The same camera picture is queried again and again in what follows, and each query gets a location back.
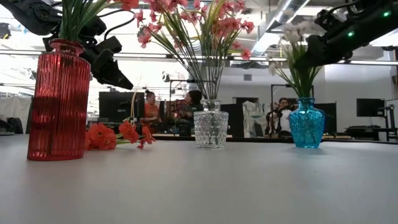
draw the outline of textured glass vase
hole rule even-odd
[[[79,57],[78,43],[54,39],[50,45],[55,51],[39,57],[27,158],[82,158],[90,64]]]
[[[197,148],[224,149],[228,113],[220,111],[220,100],[203,100],[203,111],[194,112]]]
[[[296,147],[317,148],[325,127],[325,113],[313,107],[314,98],[299,98],[297,110],[289,115]]]

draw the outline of white table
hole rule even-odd
[[[398,223],[398,147],[194,142],[26,160],[0,137],[0,224]]]

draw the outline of robotic arm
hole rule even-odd
[[[307,38],[308,50],[295,63],[296,68],[336,63],[352,57],[353,50],[398,28],[398,0],[358,0],[318,13],[315,23],[326,30],[323,36]],[[332,12],[347,8],[346,20]]]
[[[51,51],[48,42],[57,38],[61,23],[60,11],[41,0],[0,0],[0,4],[8,9],[26,29],[36,35],[49,35],[43,38],[46,51]],[[132,83],[123,75],[118,61],[113,60],[114,53],[119,53],[122,45],[115,37],[97,44],[95,35],[106,30],[105,23],[99,18],[92,19],[80,32],[80,44],[85,52],[80,55],[91,64],[93,77],[101,84],[109,84],[131,90]]]

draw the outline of red ribbed glass vase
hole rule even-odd
[[[83,47],[54,39],[54,52],[39,57],[27,158],[79,159],[84,154],[90,64]]]

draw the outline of blue glass vase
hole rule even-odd
[[[325,112],[313,107],[314,98],[299,98],[297,110],[289,115],[296,147],[317,148],[325,128]]]

